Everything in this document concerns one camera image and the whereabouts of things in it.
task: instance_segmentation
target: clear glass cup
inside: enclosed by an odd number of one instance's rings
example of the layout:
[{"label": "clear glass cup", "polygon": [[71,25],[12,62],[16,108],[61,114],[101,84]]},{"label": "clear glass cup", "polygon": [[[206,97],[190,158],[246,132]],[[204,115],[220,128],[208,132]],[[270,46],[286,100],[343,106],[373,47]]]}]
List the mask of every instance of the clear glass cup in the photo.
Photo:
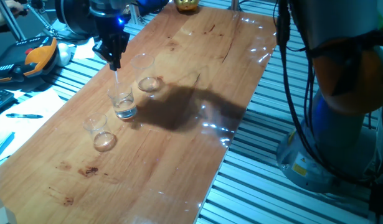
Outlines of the clear glass cup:
[{"label": "clear glass cup", "polygon": [[89,115],[83,121],[83,127],[90,133],[93,146],[97,151],[109,151],[115,146],[115,135],[108,127],[105,114],[94,113]]},{"label": "clear glass cup", "polygon": [[117,83],[108,89],[115,114],[120,119],[130,119],[137,113],[132,89],[124,83]]},{"label": "clear glass cup", "polygon": [[135,71],[137,86],[141,91],[152,92],[159,88],[154,62],[155,58],[148,54],[139,54],[130,62]]}]

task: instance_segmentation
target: pen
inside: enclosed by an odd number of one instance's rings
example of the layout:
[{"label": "pen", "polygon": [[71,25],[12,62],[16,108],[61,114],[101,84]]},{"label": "pen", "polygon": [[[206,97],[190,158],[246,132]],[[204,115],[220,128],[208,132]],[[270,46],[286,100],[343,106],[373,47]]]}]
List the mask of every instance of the pen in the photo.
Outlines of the pen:
[{"label": "pen", "polygon": [[43,118],[42,115],[36,114],[6,114],[8,118]]}]

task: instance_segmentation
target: drinking glass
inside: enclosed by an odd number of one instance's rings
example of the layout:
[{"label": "drinking glass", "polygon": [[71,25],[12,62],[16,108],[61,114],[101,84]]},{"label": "drinking glass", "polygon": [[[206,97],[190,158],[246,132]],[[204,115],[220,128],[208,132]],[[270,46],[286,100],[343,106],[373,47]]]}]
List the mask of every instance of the drinking glass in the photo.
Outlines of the drinking glass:
[{"label": "drinking glass", "polygon": [[135,98],[129,85],[116,83],[108,89],[108,96],[118,118],[130,119],[137,113]]},{"label": "drinking glass", "polygon": [[105,114],[94,113],[89,115],[83,122],[83,127],[90,133],[93,146],[97,151],[109,151],[115,146],[115,135],[108,127]]},{"label": "drinking glass", "polygon": [[155,58],[148,54],[139,54],[130,62],[135,71],[137,86],[141,91],[152,92],[159,88],[154,62]]}]

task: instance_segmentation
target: wood grain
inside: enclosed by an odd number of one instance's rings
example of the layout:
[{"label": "wood grain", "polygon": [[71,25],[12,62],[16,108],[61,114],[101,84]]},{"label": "wood grain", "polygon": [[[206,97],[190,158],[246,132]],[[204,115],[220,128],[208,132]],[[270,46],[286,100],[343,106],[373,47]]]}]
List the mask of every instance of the wood grain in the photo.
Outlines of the wood grain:
[{"label": "wood grain", "polygon": [[[116,118],[106,66],[0,167],[18,223],[192,223],[275,46],[271,17],[168,4],[128,45],[156,58],[162,89],[134,89],[138,114]],[[105,113],[117,136],[93,149],[82,121]]]}]

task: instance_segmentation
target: gold object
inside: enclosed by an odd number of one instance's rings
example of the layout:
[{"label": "gold object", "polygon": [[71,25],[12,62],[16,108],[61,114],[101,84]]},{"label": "gold object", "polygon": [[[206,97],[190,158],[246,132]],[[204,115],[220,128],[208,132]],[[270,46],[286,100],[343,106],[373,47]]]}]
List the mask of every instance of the gold object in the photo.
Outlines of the gold object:
[{"label": "gold object", "polygon": [[179,11],[195,11],[199,0],[174,0],[174,3]]}]

